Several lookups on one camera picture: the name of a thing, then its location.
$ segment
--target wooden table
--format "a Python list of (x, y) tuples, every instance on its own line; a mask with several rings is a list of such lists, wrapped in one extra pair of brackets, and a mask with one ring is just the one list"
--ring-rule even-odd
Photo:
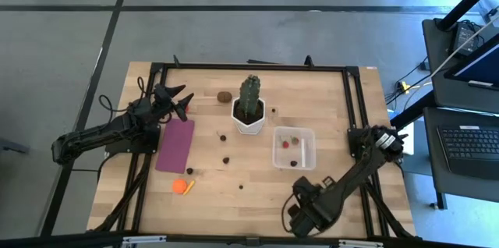
[[(140, 96), (136, 78), (142, 76), (147, 82), (150, 64), (130, 63), (119, 108)], [(390, 121), (377, 69), (359, 70), (370, 125), (388, 126)], [(249, 74), (260, 77), (260, 96), (267, 102), (267, 120), (257, 136), (241, 135), (231, 119), (231, 105), (217, 101), (221, 90), (237, 96), (241, 82)], [(341, 73), (169, 69), (166, 83), (169, 87), (187, 86), (177, 98), (195, 94), (188, 112), (196, 125), (187, 161), (187, 168), (193, 168), (194, 173), (156, 171), (157, 155), (153, 156), (140, 220), (142, 233), (293, 237), (281, 226), (281, 207), (292, 192), (293, 182), (302, 175), (312, 183), (320, 182), (327, 175), (339, 179), (353, 165), (346, 138), (349, 119)], [(350, 83), (357, 122), (360, 122), (353, 80)], [(317, 166), (313, 171), (283, 170), (272, 165), (275, 126), (313, 129), (317, 145)], [(226, 135), (227, 140), (220, 141), (218, 134)], [(222, 162), (225, 157), (230, 158), (228, 164)], [(131, 154), (118, 154), (102, 168), (89, 229), (102, 223), (122, 197), (130, 158)], [(401, 171), (393, 164), (386, 164), (379, 170), (379, 176), (385, 203), (413, 234)], [(185, 196), (175, 194), (172, 181), (177, 178), (187, 182), (194, 179), (196, 185)], [(370, 203), (374, 230), (379, 235), (376, 207), (373, 201)], [(127, 229), (131, 227), (134, 208), (135, 200), (132, 200)], [(342, 216), (321, 237), (366, 237), (359, 190), (347, 198)]]

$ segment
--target cactus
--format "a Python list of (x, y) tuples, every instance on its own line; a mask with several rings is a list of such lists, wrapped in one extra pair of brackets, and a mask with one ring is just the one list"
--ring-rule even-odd
[(239, 89), (239, 106), (244, 116), (254, 116), (257, 112), (258, 98), (260, 97), (260, 79), (249, 75)]

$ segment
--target brown nut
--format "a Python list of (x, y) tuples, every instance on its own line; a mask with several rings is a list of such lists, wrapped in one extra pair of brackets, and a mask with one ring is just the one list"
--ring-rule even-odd
[(217, 100), (221, 103), (229, 103), (232, 100), (232, 94), (227, 91), (218, 92)]

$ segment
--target purple notebook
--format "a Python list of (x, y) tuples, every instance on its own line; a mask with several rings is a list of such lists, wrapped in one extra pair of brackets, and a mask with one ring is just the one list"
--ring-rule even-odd
[(182, 174), (186, 170), (193, 133), (192, 120), (182, 122), (180, 119), (172, 119), (168, 122), (157, 157), (156, 170)]

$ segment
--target white pot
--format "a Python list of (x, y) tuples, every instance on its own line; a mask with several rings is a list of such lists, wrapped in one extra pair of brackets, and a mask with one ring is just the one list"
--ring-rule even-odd
[(262, 98), (258, 98), (258, 101), (261, 101), (262, 104), (264, 104), (264, 116), (262, 116), (261, 119), (259, 119), (259, 120), (255, 121), (255, 122), (247, 125), (247, 124), (242, 123), (239, 119), (237, 119), (234, 116), (234, 105), (235, 105), (235, 102), (238, 99), (239, 98), (237, 97), (236, 99), (234, 99), (232, 101), (232, 110), (231, 110), (232, 120), (234, 120), (234, 123), (237, 126), (237, 129), (239, 129), (239, 132), (241, 134), (257, 135), (260, 132), (260, 130), (262, 129), (262, 127), (264, 126), (264, 123), (265, 123), (265, 101)]

